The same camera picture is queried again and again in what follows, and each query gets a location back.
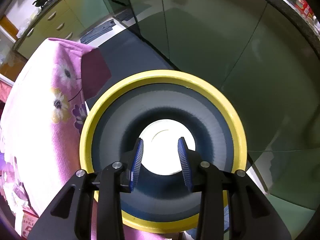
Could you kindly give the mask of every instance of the pink tablecloth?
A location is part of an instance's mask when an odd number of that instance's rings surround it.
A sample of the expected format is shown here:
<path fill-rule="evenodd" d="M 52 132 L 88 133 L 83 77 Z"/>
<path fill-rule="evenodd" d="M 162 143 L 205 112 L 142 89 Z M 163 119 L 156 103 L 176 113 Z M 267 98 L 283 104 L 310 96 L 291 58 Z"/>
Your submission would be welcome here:
<path fill-rule="evenodd" d="M 80 168 L 84 102 L 110 77 L 98 49 L 54 38 L 39 46 L 18 76 L 0 121 L 0 152 L 7 162 L 16 158 L 20 179 L 39 216 Z M 128 227 L 124 231 L 126 239 L 163 239 Z"/>
<path fill-rule="evenodd" d="M 0 80 L 0 101 L 6 102 L 12 86 Z"/>

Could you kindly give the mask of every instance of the metal screw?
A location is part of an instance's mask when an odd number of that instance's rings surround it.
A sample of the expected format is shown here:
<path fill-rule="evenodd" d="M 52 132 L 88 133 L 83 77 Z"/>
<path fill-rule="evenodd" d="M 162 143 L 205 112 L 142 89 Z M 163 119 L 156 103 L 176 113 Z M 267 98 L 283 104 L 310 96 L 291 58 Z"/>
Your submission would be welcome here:
<path fill-rule="evenodd" d="M 201 167 L 209 168 L 210 163 L 208 163 L 208 162 L 201 162 L 200 165 L 201 165 Z"/>
<path fill-rule="evenodd" d="M 237 175 L 239 176 L 239 177 L 244 177 L 245 176 L 245 171 L 243 171 L 243 170 L 237 170 Z"/>
<path fill-rule="evenodd" d="M 84 170 L 79 170 L 79 171 L 76 172 L 76 175 L 78 177 L 82 177 L 84 174 L 85 174 Z"/>
<path fill-rule="evenodd" d="M 112 164 L 112 167 L 114 167 L 115 169 L 119 169 L 119 168 L 121 168 L 121 166 L 122 166 L 121 162 L 115 162 Z"/>

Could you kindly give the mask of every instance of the stove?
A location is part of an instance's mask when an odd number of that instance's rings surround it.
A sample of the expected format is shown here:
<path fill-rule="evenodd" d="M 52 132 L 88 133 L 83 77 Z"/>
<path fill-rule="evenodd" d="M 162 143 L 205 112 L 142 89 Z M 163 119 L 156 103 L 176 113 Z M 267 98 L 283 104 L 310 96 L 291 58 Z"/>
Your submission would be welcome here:
<path fill-rule="evenodd" d="M 47 0 L 43 6 L 41 6 L 41 10 L 46 8 L 53 0 Z"/>

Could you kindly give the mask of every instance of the countertop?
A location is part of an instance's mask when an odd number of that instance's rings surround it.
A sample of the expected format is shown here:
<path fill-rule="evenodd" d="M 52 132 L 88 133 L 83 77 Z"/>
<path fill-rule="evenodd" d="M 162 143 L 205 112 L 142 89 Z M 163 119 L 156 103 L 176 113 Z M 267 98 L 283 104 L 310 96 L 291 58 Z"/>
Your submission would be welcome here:
<path fill-rule="evenodd" d="M 15 42 L 14 46 L 13 46 L 13 50 L 16 50 L 20 44 L 24 41 L 24 39 L 26 38 L 27 34 L 31 31 L 31 29 L 37 24 L 37 22 L 42 18 L 42 16 L 44 14 L 46 14 L 46 12 L 48 10 L 50 10 L 52 8 L 52 6 L 54 6 L 56 3 L 58 3 L 60 0 L 53 0 L 47 7 L 45 7 L 32 21 L 32 23 L 29 25 L 29 27 L 25 30 L 25 32 L 23 33 L 23 35 Z"/>

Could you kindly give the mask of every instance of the yellow-green cabinet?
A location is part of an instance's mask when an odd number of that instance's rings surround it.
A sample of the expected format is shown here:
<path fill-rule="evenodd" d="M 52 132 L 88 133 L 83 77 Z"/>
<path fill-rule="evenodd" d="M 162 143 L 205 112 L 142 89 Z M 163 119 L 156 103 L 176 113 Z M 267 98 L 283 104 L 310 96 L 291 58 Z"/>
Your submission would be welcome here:
<path fill-rule="evenodd" d="M 26 35 L 25 40 L 18 48 L 18 52 L 29 59 L 45 39 L 46 37 L 44 37 L 41 31 L 37 27 L 34 27 Z"/>
<path fill-rule="evenodd" d="M 108 14 L 103 0 L 60 0 L 34 24 L 17 51 L 29 59 L 46 38 L 78 41 Z"/>
<path fill-rule="evenodd" d="M 85 29 L 109 14 L 103 0 L 65 0 L 65 2 Z"/>

